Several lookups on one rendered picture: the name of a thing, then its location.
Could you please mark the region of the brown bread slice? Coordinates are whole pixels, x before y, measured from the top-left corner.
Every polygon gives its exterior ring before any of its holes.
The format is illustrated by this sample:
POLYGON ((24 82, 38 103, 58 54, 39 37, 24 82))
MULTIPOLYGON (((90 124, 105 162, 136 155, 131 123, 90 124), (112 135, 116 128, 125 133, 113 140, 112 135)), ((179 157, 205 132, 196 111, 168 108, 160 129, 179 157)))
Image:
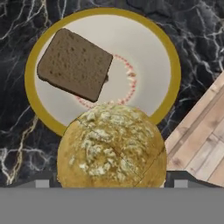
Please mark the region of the brown bread slice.
POLYGON ((37 65, 37 75, 56 88, 96 102, 113 55, 66 28, 58 30, 37 65))

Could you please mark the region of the white bowl with yellow rim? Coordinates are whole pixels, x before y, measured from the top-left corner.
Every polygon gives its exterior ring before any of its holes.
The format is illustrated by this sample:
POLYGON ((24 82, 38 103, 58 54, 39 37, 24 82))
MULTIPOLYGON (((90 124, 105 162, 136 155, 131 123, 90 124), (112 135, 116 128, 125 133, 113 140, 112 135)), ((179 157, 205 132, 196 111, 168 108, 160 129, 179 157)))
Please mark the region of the white bowl with yellow rim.
POLYGON ((75 12, 47 29, 31 50, 24 73, 31 108, 50 130, 67 125, 94 104, 60 90, 37 76, 37 65, 57 30, 67 28, 114 55, 97 104, 120 103, 141 109, 160 123, 180 87, 177 51, 154 22, 128 10, 93 8, 75 12))

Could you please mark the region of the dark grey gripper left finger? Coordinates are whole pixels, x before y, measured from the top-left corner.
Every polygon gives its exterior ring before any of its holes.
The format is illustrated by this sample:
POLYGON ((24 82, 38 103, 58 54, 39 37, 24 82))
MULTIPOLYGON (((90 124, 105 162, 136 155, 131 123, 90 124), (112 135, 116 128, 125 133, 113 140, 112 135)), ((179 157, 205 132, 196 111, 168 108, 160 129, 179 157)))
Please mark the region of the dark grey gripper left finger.
POLYGON ((54 188, 61 187, 61 184, 56 179, 56 173, 51 171, 42 171, 31 175, 27 180, 16 182, 10 187, 20 188, 54 188))

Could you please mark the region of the round golden bread roll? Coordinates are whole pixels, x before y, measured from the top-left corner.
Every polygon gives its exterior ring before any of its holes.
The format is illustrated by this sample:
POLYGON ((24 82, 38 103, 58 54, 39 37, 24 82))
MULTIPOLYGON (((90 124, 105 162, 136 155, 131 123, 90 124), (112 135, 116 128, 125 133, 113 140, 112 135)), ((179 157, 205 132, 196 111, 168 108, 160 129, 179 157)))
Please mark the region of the round golden bread roll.
POLYGON ((143 111, 102 104, 67 127, 57 179, 63 187, 160 187, 166 165, 164 139, 143 111))

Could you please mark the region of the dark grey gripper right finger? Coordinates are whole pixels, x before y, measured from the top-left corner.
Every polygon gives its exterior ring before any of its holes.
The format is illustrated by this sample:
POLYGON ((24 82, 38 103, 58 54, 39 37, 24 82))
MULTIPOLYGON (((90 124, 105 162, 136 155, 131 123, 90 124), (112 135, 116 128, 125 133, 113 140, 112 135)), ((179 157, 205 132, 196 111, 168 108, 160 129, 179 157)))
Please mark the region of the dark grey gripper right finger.
POLYGON ((217 185, 196 179, 188 171, 168 171, 164 182, 166 188, 194 188, 194 187, 212 187, 217 185))

